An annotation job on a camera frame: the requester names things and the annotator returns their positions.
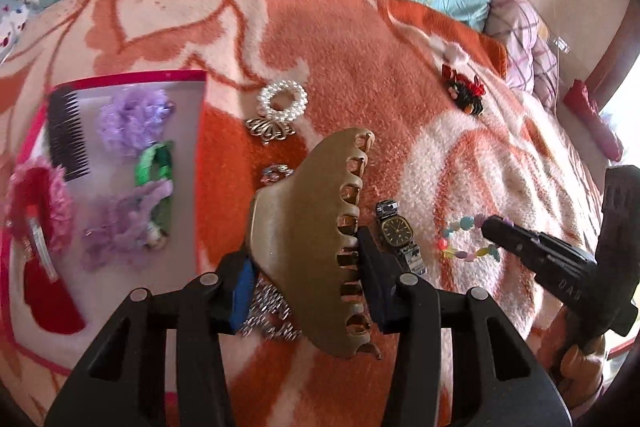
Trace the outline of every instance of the black comb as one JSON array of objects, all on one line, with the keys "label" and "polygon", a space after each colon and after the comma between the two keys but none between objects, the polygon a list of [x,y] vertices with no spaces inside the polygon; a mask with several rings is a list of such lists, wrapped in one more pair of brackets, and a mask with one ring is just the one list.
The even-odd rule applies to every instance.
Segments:
[{"label": "black comb", "polygon": [[47,132],[51,163],[65,169],[65,181],[89,174],[78,97],[71,87],[59,87],[49,95]]}]

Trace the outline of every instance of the blanket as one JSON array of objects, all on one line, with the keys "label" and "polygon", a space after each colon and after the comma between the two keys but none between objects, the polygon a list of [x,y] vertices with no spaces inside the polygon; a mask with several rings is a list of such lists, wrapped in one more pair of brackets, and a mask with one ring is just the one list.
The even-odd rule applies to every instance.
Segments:
[{"label": "blanket", "polygon": [[[458,69],[477,73],[486,86],[478,117],[460,111],[443,86],[443,57],[455,45],[469,56]],[[487,288],[527,337],[545,327],[541,317],[552,318],[559,304],[515,256],[469,264],[444,259],[435,246],[447,223],[484,212],[594,251],[600,201],[593,182],[540,102],[506,87],[505,58],[493,39],[407,0],[62,0],[31,23],[0,69],[0,190],[53,86],[125,71],[205,70],[194,253],[201,271],[242,243],[263,167],[295,168],[324,136],[366,127],[376,142],[361,223],[372,223],[377,201],[397,199],[414,227],[427,279],[448,291]],[[257,114],[259,89],[283,78],[305,87],[308,108],[295,123],[296,135],[263,146],[244,120]],[[468,233],[454,245],[482,244]],[[382,361],[332,359],[304,339],[222,338],[238,425],[378,425],[397,338],[374,332],[373,340]],[[443,345],[441,423],[452,389],[450,350]],[[0,377],[42,423],[65,375],[0,340]],[[169,411],[175,414],[175,407]]]}]

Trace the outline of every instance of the colorful bead bracelet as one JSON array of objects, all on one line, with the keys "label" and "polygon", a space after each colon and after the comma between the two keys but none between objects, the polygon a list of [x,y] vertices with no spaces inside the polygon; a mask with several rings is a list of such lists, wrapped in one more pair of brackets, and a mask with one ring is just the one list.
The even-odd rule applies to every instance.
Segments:
[{"label": "colorful bead bracelet", "polygon": [[[467,263],[472,263],[478,257],[490,255],[499,263],[500,251],[498,251],[498,247],[496,245],[491,244],[488,247],[479,248],[474,253],[469,253],[464,250],[456,250],[449,245],[450,238],[454,233],[459,232],[460,230],[467,232],[473,227],[476,227],[476,229],[479,230],[485,220],[486,216],[484,214],[476,214],[475,217],[464,216],[459,221],[453,221],[446,229],[442,230],[442,233],[440,234],[441,238],[438,240],[438,249],[447,259],[453,259],[455,257],[456,259],[463,259]],[[507,218],[504,218],[504,222],[513,225],[513,222]]]}]

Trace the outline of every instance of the wristwatch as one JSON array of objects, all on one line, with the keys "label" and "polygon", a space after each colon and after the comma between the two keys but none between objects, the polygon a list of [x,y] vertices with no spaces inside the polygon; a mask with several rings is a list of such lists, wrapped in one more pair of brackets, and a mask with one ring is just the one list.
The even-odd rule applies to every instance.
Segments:
[{"label": "wristwatch", "polygon": [[414,229],[398,214],[398,202],[385,200],[377,203],[376,218],[383,242],[398,256],[402,267],[423,275],[427,269],[422,262],[420,248],[414,243]]}]

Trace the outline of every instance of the watch face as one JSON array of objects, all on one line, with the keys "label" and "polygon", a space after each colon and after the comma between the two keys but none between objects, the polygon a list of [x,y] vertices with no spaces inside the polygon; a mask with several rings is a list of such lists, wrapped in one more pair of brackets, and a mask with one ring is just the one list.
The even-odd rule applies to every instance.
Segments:
[{"label": "watch face", "polygon": [[392,247],[402,248],[414,238],[414,231],[404,217],[394,216],[382,223],[382,236]]}]

